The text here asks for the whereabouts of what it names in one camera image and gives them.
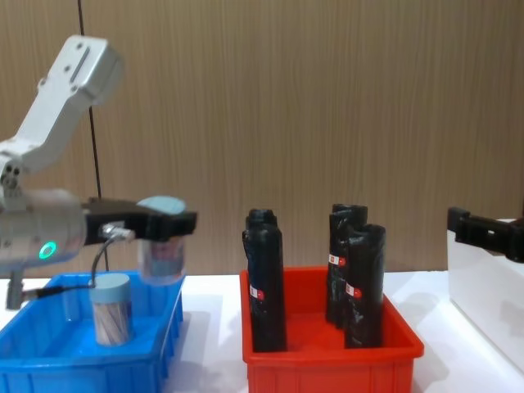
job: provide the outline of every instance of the cable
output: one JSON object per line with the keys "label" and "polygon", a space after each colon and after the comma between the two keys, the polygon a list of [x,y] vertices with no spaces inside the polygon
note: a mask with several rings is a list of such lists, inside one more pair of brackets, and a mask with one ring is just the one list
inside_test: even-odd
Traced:
{"label": "cable", "polygon": [[95,255],[95,259],[93,260],[93,264],[91,265],[91,284],[88,285],[89,288],[94,288],[96,286],[95,284],[95,276],[97,275],[97,266],[98,261],[104,255],[104,253],[107,250],[107,247],[109,247],[111,244],[117,241],[125,240],[124,238],[120,236],[112,236],[109,239],[107,239],[104,244],[102,244],[102,247],[98,250],[97,254]]}
{"label": "cable", "polygon": [[95,258],[93,259],[93,264],[91,265],[91,282],[87,285],[74,285],[71,287],[63,287],[63,286],[54,286],[54,287],[44,287],[39,289],[31,289],[28,291],[23,291],[22,296],[24,297],[24,300],[32,300],[32,299],[42,299],[46,296],[52,296],[57,295],[59,293],[65,292],[65,291],[71,291],[73,289],[93,289],[96,286],[95,283],[95,277],[97,275],[97,266],[98,262],[100,261],[100,258],[102,255],[104,255],[107,251],[107,247],[109,247],[114,242],[121,242],[127,240],[125,236],[122,236],[120,233],[116,233],[109,237],[104,244],[100,247],[97,254],[95,255]]}

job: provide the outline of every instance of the plastic bin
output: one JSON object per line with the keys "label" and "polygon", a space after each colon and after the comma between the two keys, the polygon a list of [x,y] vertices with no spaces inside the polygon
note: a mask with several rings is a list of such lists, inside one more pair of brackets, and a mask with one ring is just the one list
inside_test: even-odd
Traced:
{"label": "plastic bin", "polygon": [[[151,287],[131,279],[134,337],[123,346],[95,342],[88,290],[27,304],[0,332],[0,393],[160,393],[182,322],[181,282]],[[85,284],[62,274],[51,285]]]}
{"label": "plastic bin", "polygon": [[255,353],[247,271],[240,276],[242,352],[250,393],[407,393],[424,345],[384,297],[384,346],[344,349],[344,333],[325,321],[326,268],[285,269],[287,352]]}

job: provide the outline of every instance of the gray lid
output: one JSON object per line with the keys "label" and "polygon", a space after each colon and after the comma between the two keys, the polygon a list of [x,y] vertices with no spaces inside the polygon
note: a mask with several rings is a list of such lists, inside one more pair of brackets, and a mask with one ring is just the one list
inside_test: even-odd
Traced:
{"label": "gray lid", "polygon": [[102,274],[96,277],[95,283],[96,287],[89,290],[92,303],[119,303],[131,299],[131,285],[127,274]]}

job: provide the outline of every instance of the container lid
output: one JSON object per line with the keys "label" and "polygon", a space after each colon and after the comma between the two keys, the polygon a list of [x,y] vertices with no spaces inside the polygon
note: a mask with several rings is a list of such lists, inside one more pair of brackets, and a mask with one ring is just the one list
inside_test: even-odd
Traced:
{"label": "container lid", "polygon": [[92,303],[119,303],[131,299],[129,276],[123,273],[108,273],[97,276],[96,286],[89,290]]}
{"label": "container lid", "polygon": [[137,205],[158,210],[167,215],[177,215],[186,210],[186,203],[178,198],[173,198],[172,196],[151,196],[142,199]]}

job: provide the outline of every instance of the black cylindrical object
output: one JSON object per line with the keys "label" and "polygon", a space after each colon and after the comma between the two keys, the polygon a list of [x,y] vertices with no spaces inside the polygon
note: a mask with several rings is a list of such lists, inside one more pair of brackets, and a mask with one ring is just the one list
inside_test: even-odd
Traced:
{"label": "black cylindrical object", "polygon": [[367,220],[367,206],[335,204],[329,215],[326,320],[337,328],[344,326],[347,239],[353,229],[361,229]]}
{"label": "black cylindrical object", "polygon": [[251,209],[246,217],[246,229],[257,224],[272,224],[277,227],[277,216],[270,209]]}
{"label": "black cylindrical object", "polygon": [[382,344],[382,286],[386,229],[365,225],[348,238],[345,301],[346,348]]}
{"label": "black cylindrical object", "polygon": [[254,351],[284,351],[287,340],[282,234],[273,212],[252,210],[246,218],[242,241],[249,273]]}

